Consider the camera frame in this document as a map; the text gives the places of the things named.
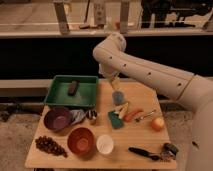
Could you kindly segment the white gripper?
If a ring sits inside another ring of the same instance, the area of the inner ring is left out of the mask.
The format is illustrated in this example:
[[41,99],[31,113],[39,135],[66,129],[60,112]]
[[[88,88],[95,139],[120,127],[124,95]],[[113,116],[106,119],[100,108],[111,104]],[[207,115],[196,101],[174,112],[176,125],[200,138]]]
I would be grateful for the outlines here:
[[120,88],[120,77],[117,76],[118,72],[116,70],[114,70],[113,68],[111,68],[107,65],[100,64],[99,73],[107,79],[112,79],[109,81],[109,83],[113,90]]

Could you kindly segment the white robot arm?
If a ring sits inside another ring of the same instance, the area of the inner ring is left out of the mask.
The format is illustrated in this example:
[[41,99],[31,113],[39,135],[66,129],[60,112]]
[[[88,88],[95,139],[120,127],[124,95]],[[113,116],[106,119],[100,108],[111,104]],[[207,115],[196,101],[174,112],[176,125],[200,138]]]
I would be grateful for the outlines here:
[[114,80],[122,73],[155,89],[194,116],[185,171],[213,171],[213,80],[125,53],[126,39],[117,32],[107,36],[93,49],[99,73]]

